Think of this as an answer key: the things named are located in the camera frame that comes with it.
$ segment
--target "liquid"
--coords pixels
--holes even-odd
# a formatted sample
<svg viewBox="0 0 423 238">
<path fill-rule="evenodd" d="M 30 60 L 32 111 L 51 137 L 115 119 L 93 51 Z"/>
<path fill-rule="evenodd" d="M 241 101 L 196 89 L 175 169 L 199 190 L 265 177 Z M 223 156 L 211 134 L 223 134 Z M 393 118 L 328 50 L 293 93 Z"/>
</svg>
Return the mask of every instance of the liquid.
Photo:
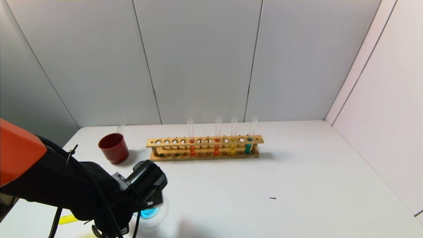
<svg viewBox="0 0 423 238">
<path fill-rule="evenodd" d="M 217 142 L 217 143 L 219 143 L 220 142 L 220 139 L 219 138 L 216 138 L 216 139 L 214 139 L 214 141 Z M 215 145 L 214 146 L 214 155 L 219 155 L 219 145 Z"/>
<path fill-rule="evenodd" d="M 190 139 L 190 143 L 194 143 L 195 142 L 195 140 L 194 139 Z M 191 154 L 191 156 L 196 156 L 196 154 L 195 154 L 195 146 L 190 146 L 190 154 Z"/>
<path fill-rule="evenodd" d="M 229 146 L 229 154 L 231 154 L 231 155 L 235 154 L 235 145 L 232 144 L 232 145 Z"/>
<path fill-rule="evenodd" d="M 248 137 L 248 138 L 247 138 L 247 140 L 248 140 L 248 141 L 253 141 L 253 138 Z M 245 145 L 245 154 L 247 154 L 247 155 L 248 155 L 248 154 L 250 153 L 250 150 L 251 150 L 251 144 L 246 144 L 246 145 Z"/>
</svg>

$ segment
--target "yellow object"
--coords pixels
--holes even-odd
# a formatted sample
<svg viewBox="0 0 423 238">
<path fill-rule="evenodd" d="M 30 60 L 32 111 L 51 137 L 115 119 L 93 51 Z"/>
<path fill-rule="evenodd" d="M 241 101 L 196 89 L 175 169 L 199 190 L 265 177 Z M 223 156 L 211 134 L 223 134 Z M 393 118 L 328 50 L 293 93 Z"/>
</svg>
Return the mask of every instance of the yellow object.
<svg viewBox="0 0 423 238">
<path fill-rule="evenodd" d="M 236 142 L 235 138 L 231 138 L 231 142 Z M 229 146 L 230 150 L 229 150 L 229 154 L 234 155 L 235 154 L 235 145 L 230 145 Z"/>
<path fill-rule="evenodd" d="M 59 224 L 63 225 L 63 224 L 71 223 L 71 222 L 74 222 L 74 221 L 79 221 L 78 219 L 75 218 L 74 215 L 62 216 L 59 219 Z"/>
</svg>

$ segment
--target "white wall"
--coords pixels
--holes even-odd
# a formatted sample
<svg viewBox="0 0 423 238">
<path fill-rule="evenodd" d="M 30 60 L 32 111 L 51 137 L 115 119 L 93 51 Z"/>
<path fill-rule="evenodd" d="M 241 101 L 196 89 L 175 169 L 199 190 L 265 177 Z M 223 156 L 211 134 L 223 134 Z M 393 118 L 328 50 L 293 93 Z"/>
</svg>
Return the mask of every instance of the white wall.
<svg viewBox="0 0 423 238">
<path fill-rule="evenodd" d="M 329 113 L 326 116 L 326 121 L 331 125 L 335 122 L 336 117 L 340 113 L 344 103 L 346 102 L 349 94 L 354 88 L 355 83 L 360 77 L 364 66 L 367 63 L 371 53 L 373 52 L 376 43 L 382 34 L 382 30 L 385 27 L 386 22 L 392 12 L 392 9 L 397 0 L 383 0 L 380 2 L 379 8 L 377 9 L 376 15 L 372 21 L 372 24 L 366 34 L 366 37 L 361 45 L 360 51 L 358 52 L 353 65 L 342 85 Z"/>
<path fill-rule="evenodd" d="M 132 1 L 8 1 L 80 127 L 160 124 Z"/>
<path fill-rule="evenodd" d="M 324 119 L 379 2 L 8 0 L 80 127 Z"/>
<path fill-rule="evenodd" d="M 266 0 L 246 120 L 325 119 L 380 0 Z"/>
<path fill-rule="evenodd" d="M 135 0 L 164 124 L 244 119 L 261 0 Z"/>
<path fill-rule="evenodd" d="M 397 2 L 333 125 L 414 214 L 423 209 L 422 12 L 423 1 Z"/>
<path fill-rule="evenodd" d="M 0 1 L 0 116 L 61 146 L 78 130 L 5 0 Z"/>
</svg>

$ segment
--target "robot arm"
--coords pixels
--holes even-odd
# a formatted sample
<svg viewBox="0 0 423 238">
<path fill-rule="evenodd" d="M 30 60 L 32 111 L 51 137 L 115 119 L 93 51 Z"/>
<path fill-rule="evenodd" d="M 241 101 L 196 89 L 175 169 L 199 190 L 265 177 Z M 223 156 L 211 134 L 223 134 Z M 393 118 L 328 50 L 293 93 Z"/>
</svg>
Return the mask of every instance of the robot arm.
<svg viewBox="0 0 423 238">
<path fill-rule="evenodd" d="M 78 162 L 74 150 L 65 152 L 3 119 L 0 126 L 2 193 L 70 209 L 78 220 L 94 220 L 109 237 L 127 232 L 134 212 L 163 203 L 167 178 L 149 160 L 137 163 L 125 179 L 96 163 Z"/>
</svg>

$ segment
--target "plastic container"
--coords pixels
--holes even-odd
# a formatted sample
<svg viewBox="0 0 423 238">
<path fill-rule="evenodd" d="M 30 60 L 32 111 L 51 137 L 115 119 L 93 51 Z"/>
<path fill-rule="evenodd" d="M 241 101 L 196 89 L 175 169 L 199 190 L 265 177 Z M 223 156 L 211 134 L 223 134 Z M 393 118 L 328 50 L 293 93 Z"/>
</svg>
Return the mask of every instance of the plastic container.
<svg viewBox="0 0 423 238">
<path fill-rule="evenodd" d="M 124 162 L 129 155 L 124 136 L 120 133 L 112 133 L 103 137 L 99 142 L 99 148 L 112 164 Z"/>
</svg>

